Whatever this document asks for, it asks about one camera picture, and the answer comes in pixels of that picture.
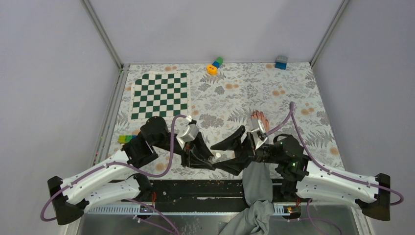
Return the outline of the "clear nail polish bottle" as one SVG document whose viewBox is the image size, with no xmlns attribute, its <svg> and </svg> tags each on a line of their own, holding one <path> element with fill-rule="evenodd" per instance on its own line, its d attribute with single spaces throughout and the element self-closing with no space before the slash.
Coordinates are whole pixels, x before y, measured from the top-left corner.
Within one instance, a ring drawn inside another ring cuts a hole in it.
<svg viewBox="0 0 415 235">
<path fill-rule="evenodd" d="M 209 159 L 208 159 L 208 162 L 210 163 L 210 164 L 215 164 L 215 163 L 217 163 L 218 162 L 218 158 L 217 157 L 215 157 L 215 156 L 211 156 L 211 157 L 209 157 Z"/>
</svg>

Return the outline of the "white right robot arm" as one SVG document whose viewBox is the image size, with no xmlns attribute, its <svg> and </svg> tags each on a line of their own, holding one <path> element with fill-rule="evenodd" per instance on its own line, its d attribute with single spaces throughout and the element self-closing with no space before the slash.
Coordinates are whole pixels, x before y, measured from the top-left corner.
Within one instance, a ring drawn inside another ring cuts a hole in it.
<svg viewBox="0 0 415 235">
<path fill-rule="evenodd" d="M 358 208 L 376 220 L 391 219 L 389 175 L 365 176 L 324 166 L 304 154 L 304 147 L 293 135 L 277 135 L 270 144 L 261 132 L 246 133 L 245 127 L 240 126 L 211 149 L 234 152 L 233 159 L 214 164 L 215 168 L 233 175 L 253 162 L 276 164 L 275 171 L 282 181 L 280 190 L 274 194 L 285 201 L 336 202 Z"/>
</svg>

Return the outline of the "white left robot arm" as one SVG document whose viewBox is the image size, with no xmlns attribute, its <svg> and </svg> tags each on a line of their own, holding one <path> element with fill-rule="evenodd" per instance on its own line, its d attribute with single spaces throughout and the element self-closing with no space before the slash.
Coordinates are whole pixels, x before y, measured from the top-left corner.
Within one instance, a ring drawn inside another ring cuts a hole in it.
<svg viewBox="0 0 415 235">
<path fill-rule="evenodd" d="M 50 178 L 47 182 L 50 198 L 41 210 L 41 220 L 67 225 L 99 202 L 123 200 L 127 195 L 146 201 L 152 194 L 148 178 L 165 176 L 175 154 L 185 167 L 214 170 L 211 159 L 215 155 L 208 149 L 196 123 L 191 116 L 178 114 L 168 127 L 164 118 L 150 117 L 140 133 L 111 157 L 72 177 Z M 170 154 L 167 168 L 159 174 L 141 170 L 158 158 L 155 147 Z"/>
</svg>

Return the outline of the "grey sleeved forearm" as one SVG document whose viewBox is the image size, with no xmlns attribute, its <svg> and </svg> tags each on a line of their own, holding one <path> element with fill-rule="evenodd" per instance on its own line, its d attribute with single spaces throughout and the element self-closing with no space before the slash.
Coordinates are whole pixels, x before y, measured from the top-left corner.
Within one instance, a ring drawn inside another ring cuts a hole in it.
<svg viewBox="0 0 415 235">
<path fill-rule="evenodd" d="M 248 207 L 232 218 L 219 234 L 267 235 L 270 216 L 275 212 L 269 164 L 250 163 L 243 170 L 242 184 Z"/>
</svg>

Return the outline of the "person's hand with painted nails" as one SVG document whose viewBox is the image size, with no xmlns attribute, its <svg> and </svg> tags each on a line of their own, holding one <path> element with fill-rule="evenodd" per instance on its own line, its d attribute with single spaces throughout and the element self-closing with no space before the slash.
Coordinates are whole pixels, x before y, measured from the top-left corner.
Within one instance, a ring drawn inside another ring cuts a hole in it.
<svg viewBox="0 0 415 235">
<path fill-rule="evenodd" d="M 264 113 L 262 111 L 254 110 L 252 112 L 252 115 L 251 115 L 251 120 L 254 120 L 254 119 L 258 119 L 258 120 L 260 120 L 262 122 L 262 124 L 263 124 L 266 132 L 270 131 L 269 121 L 265 117 L 265 115 L 264 115 Z"/>
</svg>

